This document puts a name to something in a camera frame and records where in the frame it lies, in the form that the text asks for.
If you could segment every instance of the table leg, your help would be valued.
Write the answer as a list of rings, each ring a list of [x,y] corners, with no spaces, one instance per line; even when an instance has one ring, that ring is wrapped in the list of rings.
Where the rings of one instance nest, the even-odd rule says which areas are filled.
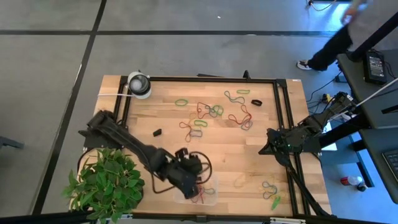
[[[355,118],[352,118],[349,121],[346,121],[343,124],[328,131],[326,134],[319,138],[319,143],[321,145],[321,148],[323,148],[349,134],[353,134],[360,129],[365,129],[368,127],[369,122],[366,119],[365,115],[361,113],[355,116]]]

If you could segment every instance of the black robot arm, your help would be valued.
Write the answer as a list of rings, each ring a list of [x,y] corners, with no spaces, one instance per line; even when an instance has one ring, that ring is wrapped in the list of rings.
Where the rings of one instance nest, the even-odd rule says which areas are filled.
[[[317,215],[328,216],[321,206],[312,197],[310,191],[300,180],[290,161],[291,152],[320,152],[321,147],[317,137],[323,132],[323,128],[328,120],[334,115],[342,112],[347,107],[354,106],[352,97],[346,93],[339,92],[333,97],[329,108],[322,113],[313,114],[303,119],[299,124],[290,129],[267,130],[268,142],[259,154],[275,155],[278,163],[287,168],[287,172],[292,176],[295,183],[307,199]]]
[[[146,170],[162,181],[167,179],[182,191],[185,198],[198,195],[198,176],[204,171],[202,162],[197,155],[189,154],[186,148],[178,150],[173,156],[165,149],[145,145],[118,125],[110,111],[99,111],[87,126],[87,130],[79,131],[86,137],[85,147],[125,147],[137,155]]]

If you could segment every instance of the person's leg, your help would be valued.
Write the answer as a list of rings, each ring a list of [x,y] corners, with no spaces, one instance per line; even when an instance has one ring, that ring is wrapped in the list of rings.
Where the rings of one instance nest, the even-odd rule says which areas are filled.
[[[299,61],[297,66],[301,69],[314,69],[324,71],[331,65],[338,54],[345,53],[353,44],[349,37],[348,27],[341,28],[326,44],[318,51],[311,60]]]

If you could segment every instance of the green leaf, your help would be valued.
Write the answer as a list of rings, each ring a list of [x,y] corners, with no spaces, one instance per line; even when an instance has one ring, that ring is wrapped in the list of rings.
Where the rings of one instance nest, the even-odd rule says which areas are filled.
[[[94,213],[91,213],[91,214],[87,215],[87,219],[88,220],[96,220],[96,219],[98,219],[100,213],[101,213],[101,211],[96,211]]]
[[[114,152],[114,154],[113,154],[113,159],[116,160],[117,158],[122,157],[122,156],[123,156],[122,151],[121,150],[116,150]]]
[[[102,151],[102,155],[104,155],[104,158],[108,158],[112,151],[113,151],[113,150],[110,149],[110,148],[105,148],[105,149]]]
[[[107,170],[107,171],[114,172],[113,165],[112,165],[112,163],[110,161],[106,161],[105,162],[104,169]]]
[[[83,182],[76,186],[76,192],[81,193],[85,190],[86,182]]]
[[[122,217],[121,212],[116,212],[116,213],[112,214],[112,216],[111,216],[112,222],[116,223],[118,221],[118,219],[120,219],[121,217]]]
[[[120,196],[120,201],[122,203],[126,203],[128,196],[125,196],[124,194],[122,194],[122,196]]]
[[[116,184],[116,175],[112,174],[112,173],[108,173],[108,180],[112,183],[112,184]]]
[[[81,173],[81,178],[83,178],[84,180],[86,180],[87,177],[89,177],[89,176],[91,176],[91,175],[93,175],[93,174],[94,174],[94,172],[93,172],[92,170],[88,169],[88,170],[86,170],[86,172],[85,172],[84,174]]]
[[[71,188],[71,187],[65,187],[64,188],[64,190],[62,191],[62,195],[64,196],[64,197],[71,197],[72,196],[72,193],[73,193],[73,188]]]
[[[135,166],[136,165],[133,163],[133,161],[130,158],[126,159],[126,169],[128,171],[132,171]]]
[[[69,172],[68,178],[69,178],[69,184],[70,184],[70,186],[75,187],[76,185],[79,184],[79,182],[78,182],[78,181],[76,180],[76,178],[73,176],[73,171],[72,171],[72,170]]]
[[[132,195],[131,195],[131,197],[132,197],[132,199],[134,199],[135,201],[139,201],[139,200],[141,200],[142,199],[142,194],[141,194],[141,192],[134,192]]]
[[[94,194],[94,197],[99,200],[102,201],[102,198],[104,197],[104,192],[97,192]]]
[[[75,198],[72,200],[72,210],[78,210],[78,209],[79,209],[79,204],[77,203],[77,201],[78,201],[78,198],[77,198],[77,197],[75,197]]]
[[[124,203],[122,201],[120,201],[120,200],[117,200],[116,201],[116,207],[117,208],[124,208]]]
[[[94,211],[100,211],[102,207],[94,202],[90,203],[90,206],[94,208]]]
[[[100,173],[97,173],[97,176],[96,176],[97,184],[99,184],[103,188],[106,186],[106,177],[105,177],[105,175],[106,175],[105,173],[100,172]]]
[[[113,162],[111,162],[111,163],[112,163],[113,171],[114,171],[114,172],[118,173],[118,172],[121,171],[122,167],[121,167],[121,165],[120,165],[118,162],[113,161]]]
[[[102,201],[101,201],[101,204],[103,204],[104,206],[105,205],[109,205],[111,202],[112,202],[112,195],[104,195],[103,197],[102,197]]]
[[[93,195],[95,194],[95,191],[89,192],[88,194],[84,195],[83,198],[80,200],[80,207],[83,208],[84,205],[90,200],[93,199]]]
[[[116,187],[114,192],[113,192],[113,197],[116,199],[120,199],[122,196],[122,188],[121,187]]]
[[[145,181],[142,179],[138,180],[138,185],[144,186],[145,185]]]
[[[130,180],[129,181],[129,187],[133,187],[138,183],[138,180]]]
[[[86,179],[87,184],[95,185],[97,182],[97,175],[96,174],[91,174],[87,177]]]
[[[133,179],[138,179],[141,176],[141,173],[138,170],[130,170],[129,173]]]
[[[130,209],[130,212],[131,212],[131,210],[132,209],[135,209],[135,208],[137,208],[137,202],[136,201],[134,201],[134,200],[128,200],[127,201],[127,205],[128,205],[128,209]]]
[[[121,177],[120,178],[120,184],[124,187],[125,185],[127,185],[127,178],[126,177]]]
[[[108,181],[104,195],[110,195],[113,191],[113,185]]]
[[[103,172],[104,171],[104,167],[102,166],[102,164],[96,164],[95,166],[93,166],[93,169],[97,172]]]

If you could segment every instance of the wooden tabletop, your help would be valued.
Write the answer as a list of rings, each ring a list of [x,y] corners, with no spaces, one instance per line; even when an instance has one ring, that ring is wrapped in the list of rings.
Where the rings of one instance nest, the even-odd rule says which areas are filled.
[[[105,75],[99,93],[117,93],[120,81],[118,75]],[[289,98],[294,117],[298,123],[308,116],[307,104],[300,80],[287,80]],[[173,214],[209,214],[209,215],[282,215],[291,216],[289,188],[285,168],[280,166],[274,156],[260,156],[258,151],[266,144],[266,129],[279,127],[275,108],[274,92],[271,84],[266,83],[211,83],[211,82],[151,82],[152,94],[148,99],[131,99],[127,125],[132,135],[144,144],[162,147],[174,153],[181,147],[189,151],[205,153],[211,160],[215,176],[218,178],[218,201],[214,206],[199,204],[176,203],[173,190],[163,194],[152,191],[150,174],[144,170],[135,155],[137,169],[142,171],[145,180],[144,198],[135,212],[173,213]],[[248,112],[252,114],[253,125],[248,131],[228,119],[234,114],[242,120],[244,113],[239,103],[232,103],[225,97],[224,91],[229,90],[232,97],[245,97]],[[238,95],[236,90],[250,90],[248,95]],[[279,90],[284,112],[284,122],[287,117],[284,108],[282,89]],[[177,99],[189,101],[186,106],[175,106]],[[252,99],[261,100],[261,107],[250,104]],[[122,98],[119,118],[124,106]],[[113,111],[115,96],[99,96],[95,112],[99,110]],[[203,120],[208,127],[202,128],[201,138],[192,138],[186,142],[187,129],[179,127],[181,121],[188,123],[191,113],[197,111],[197,103],[221,105],[224,113],[212,118],[205,115]],[[152,133],[161,128],[162,134],[153,137]],[[305,183],[317,202],[327,212],[331,212],[326,193],[322,169],[319,161],[311,154],[302,153],[301,161]],[[264,199],[262,183],[268,181],[278,188],[281,202],[275,210],[271,210],[273,199]],[[165,181],[155,180],[157,190],[169,187]],[[300,191],[296,186],[298,210],[303,213]]]

